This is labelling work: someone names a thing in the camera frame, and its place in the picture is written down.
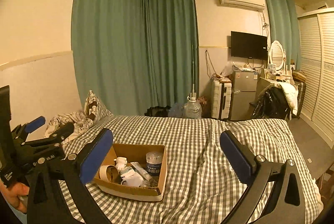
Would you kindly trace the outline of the person's left hand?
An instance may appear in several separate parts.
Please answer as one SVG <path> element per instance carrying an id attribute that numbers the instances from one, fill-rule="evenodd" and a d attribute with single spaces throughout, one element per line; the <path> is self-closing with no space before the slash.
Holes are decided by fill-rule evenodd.
<path id="1" fill-rule="evenodd" d="M 29 194 L 29 187 L 21 182 L 15 182 L 7 187 L 1 182 L 1 193 L 6 201 L 16 210 L 26 213 L 27 206 L 23 204 L 19 196 L 27 196 Z"/>

